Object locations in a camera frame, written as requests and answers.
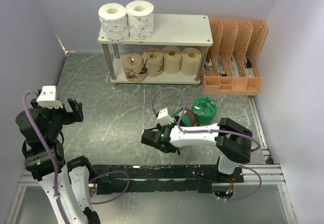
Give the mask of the green roll brown band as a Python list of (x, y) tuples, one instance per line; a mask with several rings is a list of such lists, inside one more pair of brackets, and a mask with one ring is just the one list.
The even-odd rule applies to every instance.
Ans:
[[(179, 109), (177, 112), (175, 112), (171, 117), (178, 122), (181, 114), (182, 114), (183, 108)], [(184, 115), (180, 121), (181, 127), (195, 127), (197, 125), (197, 119), (195, 115), (189, 110), (188, 108), (185, 108)]]

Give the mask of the white roll with red dots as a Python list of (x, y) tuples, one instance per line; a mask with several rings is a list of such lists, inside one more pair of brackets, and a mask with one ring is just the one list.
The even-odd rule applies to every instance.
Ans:
[(143, 40), (153, 35), (154, 5), (147, 1), (133, 1), (126, 5), (130, 37)]

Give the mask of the brown roll white label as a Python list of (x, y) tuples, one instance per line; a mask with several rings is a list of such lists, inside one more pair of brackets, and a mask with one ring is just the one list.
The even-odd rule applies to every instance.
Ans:
[(144, 80), (147, 70), (140, 54), (126, 54), (123, 56), (122, 63), (125, 77), (129, 82), (139, 83)]

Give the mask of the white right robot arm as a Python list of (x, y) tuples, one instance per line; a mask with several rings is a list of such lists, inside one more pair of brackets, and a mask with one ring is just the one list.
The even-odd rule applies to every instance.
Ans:
[(229, 119), (199, 127), (164, 125), (145, 129), (141, 143), (163, 153), (179, 153), (185, 146), (212, 146), (222, 155), (215, 169), (215, 178), (226, 182), (239, 164), (251, 160), (253, 133), (248, 128)]

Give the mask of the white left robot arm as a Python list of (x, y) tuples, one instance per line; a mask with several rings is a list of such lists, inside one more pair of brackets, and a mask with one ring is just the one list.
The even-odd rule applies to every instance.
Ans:
[(25, 169), (46, 193), (58, 223), (100, 223), (99, 215), (90, 202), (88, 183), (95, 171), (85, 156), (69, 162), (64, 158), (62, 128), (82, 122), (82, 104), (69, 98), (71, 111), (41, 107), (35, 99), (28, 108), (27, 95), (23, 95), (24, 110), (15, 122), (25, 140), (22, 153)]

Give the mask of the white paper roll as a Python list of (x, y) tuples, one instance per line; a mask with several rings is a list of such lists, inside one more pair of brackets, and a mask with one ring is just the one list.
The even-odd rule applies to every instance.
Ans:
[(109, 42), (121, 43), (129, 38), (124, 6), (117, 3), (104, 4), (99, 8), (98, 15), (105, 38)]

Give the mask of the brown roll with cartoon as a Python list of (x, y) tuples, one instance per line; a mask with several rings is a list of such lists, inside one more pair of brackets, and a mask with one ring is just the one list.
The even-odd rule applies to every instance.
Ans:
[(148, 48), (144, 51), (142, 58), (149, 76), (155, 77), (163, 72), (164, 56), (162, 50)]

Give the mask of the tan unwrapped paper roll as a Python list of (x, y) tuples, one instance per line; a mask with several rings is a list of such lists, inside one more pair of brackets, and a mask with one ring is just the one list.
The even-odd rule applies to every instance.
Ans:
[(175, 46), (166, 46), (162, 52), (164, 57), (164, 71), (167, 74), (179, 72), (182, 61), (181, 50)]
[(200, 50), (196, 48), (185, 48), (182, 51), (181, 71), (186, 76), (196, 75), (200, 61)]

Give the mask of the green paper roll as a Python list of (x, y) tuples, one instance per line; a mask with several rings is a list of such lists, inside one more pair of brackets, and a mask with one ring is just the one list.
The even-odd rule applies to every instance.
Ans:
[(217, 113), (217, 106), (209, 97), (201, 97), (195, 100), (191, 108), (199, 125), (210, 124)]

